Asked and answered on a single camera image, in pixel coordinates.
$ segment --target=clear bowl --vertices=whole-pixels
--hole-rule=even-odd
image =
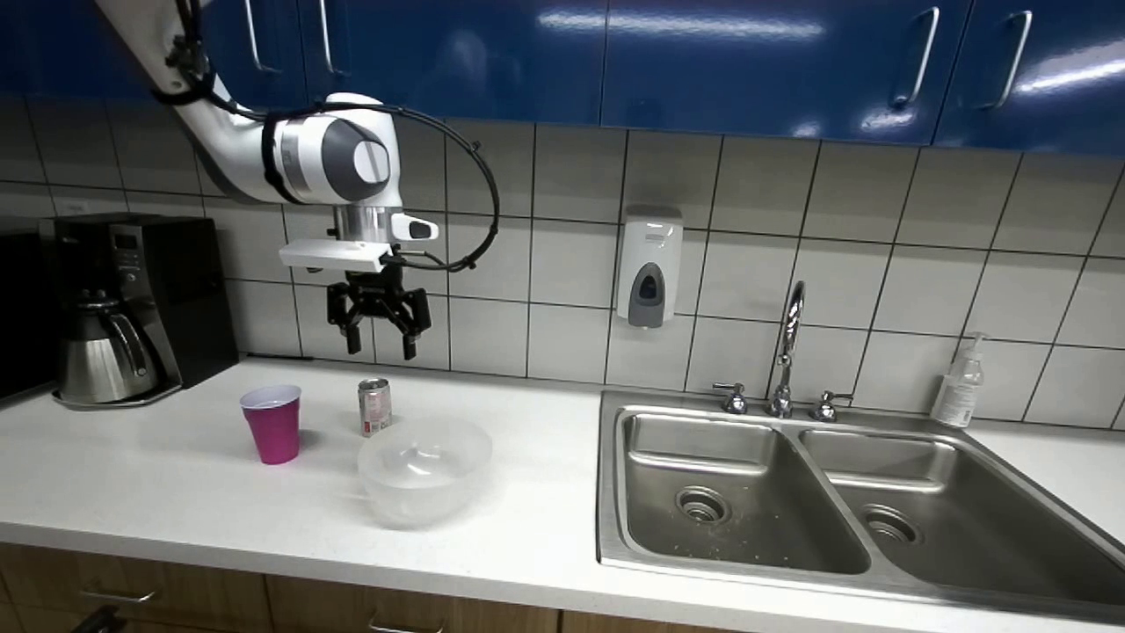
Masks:
[[[357,449],[375,524],[430,527],[461,512],[489,482],[492,443],[469,422],[396,422]]]

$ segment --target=black cable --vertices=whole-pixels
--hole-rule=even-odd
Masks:
[[[183,23],[183,35],[198,46],[205,46],[205,32],[202,32],[202,0],[177,0],[177,12],[180,12],[180,23]],[[231,117],[246,117],[246,118],[257,118],[265,124],[265,168],[267,168],[267,182],[286,196],[286,200],[294,200],[286,182],[282,182],[282,172],[275,165],[275,150],[269,150],[269,130],[286,118],[307,118],[307,117],[315,117],[315,112],[356,112],[356,109],[369,109],[369,112],[386,112],[386,117],[400,117],[400,118],[412,118],[418,127],[430,127],[436,132],[442,132],[448,142],[452,142],[469,158],[470,165],[483,172],[484,186],[489,186],[489,196],[492,196],[492,223],[489,223],[489,233],[484,240],[464,254],[461,260],[448,263],[434,254],[423,254],[425,260],[434,263],[412,263],[407,257],[412,254],[400,254],[396,246],[386,254],[391,263],[400,263],[400,267],[415,267],[415,271],[464,271],[464,267],[475,267],[484,248],[497,241],[499,234],[499,190],[497,190],[497,177],[489,168],[489,163],[483,158],[483,150],[475,144],[469,144],[457,130],[451,130],[442,118],[430,117],[430,112],[418,112],[418,109],[407,109],[407,107],[375,107],[375,103],[315,103],[308,109],[291,109],[291,112],[253,112],[231,100],[221,100],[214,93],[214,80],[202,80],[202,76],[183,76],[191,83],[191,93],[205,96],[210,107],[231,112]]]

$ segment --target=soap bottle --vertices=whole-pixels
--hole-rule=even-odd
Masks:
[[[971,340],[957,353],[953,367],[941,372],[941,386],[934,407],[927,410],[946,424],[971,424],[981,386],[986,386],[986,333],[971,333]]]

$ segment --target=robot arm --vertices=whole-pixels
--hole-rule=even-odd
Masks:
[[[177,109],[210,172],[228,190],[269,204],[335,204],[339,240],[294,240],[288,267],[344,271],[326,297],[330,322],[357,353],[357,318],[386,318],[403,333],[403,355],[430,328],[425,292],[400,287],[400,241],[436,240],[434,223],[400,211],[400,158],[391,117],[369,96],[335,93],[307,117],[257,117],[231,103],[202,46],[198,0],[94,0],[136,57],[153,96]]]

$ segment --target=backsplash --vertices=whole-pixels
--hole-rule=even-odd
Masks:
[[[794,396],[925,410],[967,329],[986,329],[978,415],[1125,430],[1123,163],[913,150],[817,142],[667,138],[457,124],[483,142],[502,233],[469,274],[407,274],[434,297],[412,367],[647,391],[745,382],[764,393],[776,312],[807,284]],[[484,190],[438,138],[400,127],[403,200],[457,257],[484,233]],[[622,207],[680,207],[680,318],[612,318]],[[278,246],[330,211],[243,204],[202,172],[163,109],[0,103],[0,219],[86,211],[210,213],[239,346],[400,367],[391,322],[362,355],[323,322],[330,274],[286,271]]]

